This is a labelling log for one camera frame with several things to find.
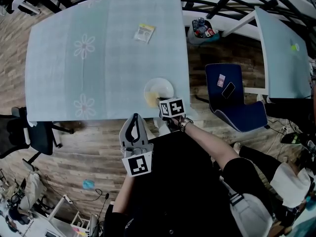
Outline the silver wristwatch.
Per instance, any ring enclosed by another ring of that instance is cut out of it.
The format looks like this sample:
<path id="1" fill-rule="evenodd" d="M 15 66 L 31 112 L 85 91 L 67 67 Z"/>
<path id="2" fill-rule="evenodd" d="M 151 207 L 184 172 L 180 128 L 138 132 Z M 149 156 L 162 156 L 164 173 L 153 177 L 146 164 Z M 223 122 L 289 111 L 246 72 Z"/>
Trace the silver wristwatch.
<path id="1" fill-rule="evenodd" d="M 188 123 L 194 123 L 190 118 L 179 118 L 178 127 L 181 132 L 185 132 Z"/>

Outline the yellow sponge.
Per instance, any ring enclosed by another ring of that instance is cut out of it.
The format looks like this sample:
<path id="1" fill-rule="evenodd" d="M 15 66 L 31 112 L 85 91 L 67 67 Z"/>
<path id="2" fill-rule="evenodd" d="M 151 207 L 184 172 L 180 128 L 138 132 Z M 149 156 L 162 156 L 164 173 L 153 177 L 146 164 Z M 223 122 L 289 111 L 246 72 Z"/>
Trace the yellow sponge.
<path id="1" fill-rule="evenodd" d="M 145 92 L 145 100 L 150 108 L 157 108 L 157 98 L 160 97 L 160 94 L 155 91 Z"/>

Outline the plain light blue tablecloth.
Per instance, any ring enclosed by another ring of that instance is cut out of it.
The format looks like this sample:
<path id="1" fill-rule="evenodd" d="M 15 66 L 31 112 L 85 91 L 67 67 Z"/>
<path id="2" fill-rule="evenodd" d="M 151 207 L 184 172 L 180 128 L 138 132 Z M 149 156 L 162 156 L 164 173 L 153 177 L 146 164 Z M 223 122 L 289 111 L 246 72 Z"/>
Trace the plain light blue tablecloth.
<path id="1" fill-rule="evenodd" d="M 256 7 L 269 66 L 270 98 L 306 98 L 311 95 L 310 63 L 305 41 L 279 19 Z M 291 50 L 298 43 L 299 51 Z"/>

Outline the light blue flowered tablecloth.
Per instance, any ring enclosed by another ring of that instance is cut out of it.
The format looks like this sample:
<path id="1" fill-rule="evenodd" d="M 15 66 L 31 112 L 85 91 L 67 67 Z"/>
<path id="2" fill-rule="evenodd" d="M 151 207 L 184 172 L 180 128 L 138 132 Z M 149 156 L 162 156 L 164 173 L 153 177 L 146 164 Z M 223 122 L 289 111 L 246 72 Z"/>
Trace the light blue flowered tablecloth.
<path id="1" fill-rule="evenodd" d="M 139 24 L 155 27 L 148 44 Z M 187 42 L 180 0 L 89 0 L 31 28 L 25 70 L 27 117 L 34 121 L 158 116 L 146 83 L 167 79 L 190 110 Z"/>

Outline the white shoulder bag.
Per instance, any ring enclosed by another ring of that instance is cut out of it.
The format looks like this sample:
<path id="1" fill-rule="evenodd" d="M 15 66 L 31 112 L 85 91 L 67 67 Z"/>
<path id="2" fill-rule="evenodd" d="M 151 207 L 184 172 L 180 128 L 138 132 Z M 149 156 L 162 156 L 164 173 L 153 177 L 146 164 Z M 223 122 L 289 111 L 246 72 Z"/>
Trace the white shoulder bag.
<path id="1" fill-rule="evenodd" d="M 229 192 L 230 210 L 243 237 L 267 237 L 272 216 L 264 204 L 251 194 L 235 192 L 223 177 L 219 180 Z"/>

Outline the white round plate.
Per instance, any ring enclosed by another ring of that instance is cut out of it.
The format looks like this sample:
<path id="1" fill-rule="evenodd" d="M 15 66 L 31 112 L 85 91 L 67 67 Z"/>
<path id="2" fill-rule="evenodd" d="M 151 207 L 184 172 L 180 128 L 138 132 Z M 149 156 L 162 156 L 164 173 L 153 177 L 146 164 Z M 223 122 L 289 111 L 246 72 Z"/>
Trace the white round plate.
<path id="1" fill-rule="evenodd" d="M 173 97 L 174 88 L 172 84 L 164 78 L 154 78 L 149 80 L 144 87 L 144 96 L 147 91 L 155 91 L 160 94 L 160 97 Z"/>

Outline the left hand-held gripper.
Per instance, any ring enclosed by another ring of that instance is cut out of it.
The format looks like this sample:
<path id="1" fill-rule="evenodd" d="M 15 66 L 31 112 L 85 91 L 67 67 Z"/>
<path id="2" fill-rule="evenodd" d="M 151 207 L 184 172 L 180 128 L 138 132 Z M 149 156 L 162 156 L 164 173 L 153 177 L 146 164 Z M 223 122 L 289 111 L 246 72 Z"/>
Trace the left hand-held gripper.
<path id="1" fill-rule="evenodd" d="M 132 135 L 133 128 L 136 127 L 137 136 Z M 152 156 L 154 145 L 148 143 L 147 132 L 143 119 L 138 113 L 134 113 L 126 120 L 119 132 L 122 162 L 130 177 L 136 177 L 151 173 Z"/>

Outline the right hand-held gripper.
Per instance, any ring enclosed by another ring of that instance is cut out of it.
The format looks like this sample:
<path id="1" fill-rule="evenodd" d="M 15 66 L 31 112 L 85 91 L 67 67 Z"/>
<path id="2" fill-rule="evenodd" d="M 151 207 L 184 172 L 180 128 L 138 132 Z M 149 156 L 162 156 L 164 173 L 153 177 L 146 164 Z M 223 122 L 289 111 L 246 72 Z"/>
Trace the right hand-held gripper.
<path id="1" fill-rule="evenodd" d="M 160 110 L 159 117 L 165 121 L 170 132 L 179 130 L 173 123 L 172 118 L 177 116 L 185 117 L 186 111 L 182 98 L 159 97 L 157 98 L 157 105 Z"/>

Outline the person's right forearm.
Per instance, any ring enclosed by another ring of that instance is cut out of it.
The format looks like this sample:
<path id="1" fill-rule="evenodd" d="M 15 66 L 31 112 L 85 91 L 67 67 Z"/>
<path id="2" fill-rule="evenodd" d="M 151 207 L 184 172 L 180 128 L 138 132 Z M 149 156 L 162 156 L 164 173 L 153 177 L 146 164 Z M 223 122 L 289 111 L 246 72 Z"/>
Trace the person's right forearm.
<path id="1" fill-rule="evenodd" d="M 224 140 L 190 122 L 185 126 L 185 133 L 214 158 L 222 170 L 229 161 L 240 158 L 237 152 Z"/>

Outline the person's black shirt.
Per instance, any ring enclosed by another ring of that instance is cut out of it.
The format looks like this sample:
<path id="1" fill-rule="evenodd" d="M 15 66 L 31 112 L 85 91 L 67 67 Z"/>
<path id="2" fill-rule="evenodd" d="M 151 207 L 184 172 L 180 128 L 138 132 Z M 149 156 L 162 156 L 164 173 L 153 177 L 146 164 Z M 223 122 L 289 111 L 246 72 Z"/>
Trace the person's black shirt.
<path id="1" fill-rule="evenodd" d="M 103 237 L 243 237 L 230 210 L 229 192 L 271 202 L 252 162 L 229 161 L 221 173 L 192 138 L 174 132 L 152 140 L 151 173 L 135 177 L 125 214 L 104 219 Z"/>

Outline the yellow-topped clear packet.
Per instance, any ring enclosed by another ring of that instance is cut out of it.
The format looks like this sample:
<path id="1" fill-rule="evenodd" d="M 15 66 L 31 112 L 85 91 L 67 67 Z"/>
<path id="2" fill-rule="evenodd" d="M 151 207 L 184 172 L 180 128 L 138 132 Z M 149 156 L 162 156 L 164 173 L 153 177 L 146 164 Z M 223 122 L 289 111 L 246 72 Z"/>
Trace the yellow-topped clear packet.
<path id="1" fill-rule="evenodd" d="M 150 25 L 146 25 L 146 24 L 139 24 L 138 29 L 135 32 L 133 39 L 137 40 L 137 41 L 142 41 L 142 42 L 148 44 L 154 31 L 155 31 L 154 26 L 150 26 Z"/>

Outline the grey trash bin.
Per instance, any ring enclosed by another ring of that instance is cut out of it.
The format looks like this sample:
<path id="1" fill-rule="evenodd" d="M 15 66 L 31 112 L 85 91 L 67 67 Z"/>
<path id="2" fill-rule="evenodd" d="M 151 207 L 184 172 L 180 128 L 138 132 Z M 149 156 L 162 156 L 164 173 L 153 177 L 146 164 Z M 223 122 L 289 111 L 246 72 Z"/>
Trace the grey trash bin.
<path id="1" fill-rule="evenodd" d="M 188 39 L 191 44 L 214 42 L 220 38 L 219 31 L 211 23 L 200 17 L 194 19 L 188 30 Z"/>

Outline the white metal rack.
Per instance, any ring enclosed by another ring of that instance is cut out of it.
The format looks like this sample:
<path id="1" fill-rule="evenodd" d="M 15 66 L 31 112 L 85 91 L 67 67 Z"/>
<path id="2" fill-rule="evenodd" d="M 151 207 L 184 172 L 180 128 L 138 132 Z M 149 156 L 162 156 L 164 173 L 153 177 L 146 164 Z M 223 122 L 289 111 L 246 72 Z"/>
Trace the white metal rack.
<path id="1" fill-rule="evenodd" d="M 61 237 L 100 237 L 101 228 L 96 214 L 91 214 L 90 218 L 86 219 L 77 210 L 71 223 L 57 219 L 56 215 L 65 202 L 74 205 L 67 195 L 63 195 L 47 218 L 47 221 L 58 231 Z"/>

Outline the person's right hand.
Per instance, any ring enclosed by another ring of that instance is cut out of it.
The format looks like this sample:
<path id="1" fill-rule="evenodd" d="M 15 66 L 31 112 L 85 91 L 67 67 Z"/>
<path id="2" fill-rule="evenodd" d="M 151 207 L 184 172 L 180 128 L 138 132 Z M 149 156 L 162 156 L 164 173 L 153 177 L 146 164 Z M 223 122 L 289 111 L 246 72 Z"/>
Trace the person's right hand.
<path id="1" fill-rule="evenodd" d="M 178 127 L 178 129 L 181 130 L 181 123 L 184 121 L 184 119 L 185 118 L 183 116 L 177 116 L 173 117 L 172 121 Z"/>

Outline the black mesh office chair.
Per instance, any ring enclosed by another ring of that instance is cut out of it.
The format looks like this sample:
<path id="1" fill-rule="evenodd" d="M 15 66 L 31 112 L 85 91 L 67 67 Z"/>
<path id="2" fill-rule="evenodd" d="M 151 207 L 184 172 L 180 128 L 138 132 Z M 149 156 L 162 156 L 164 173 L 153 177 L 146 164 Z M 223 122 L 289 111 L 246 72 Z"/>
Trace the black mesh office chair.
<path id="1" fill-rule="evenodd" d="M 23 163 L 34 171 L 33 162 L 37 157 L 41 154 L 50 156 L 53 147 L 62 147 L 56 142 L 53 130 L 74 134 L 73 129 L 59 127 L 51 121 L 40 121 L 31 127 L 25 107 L 13 107 L 10 115 L 0 114 L 0 159 L 18 150 L 33 148 L 37 153 L 29 160 L 23 159 Z"/>

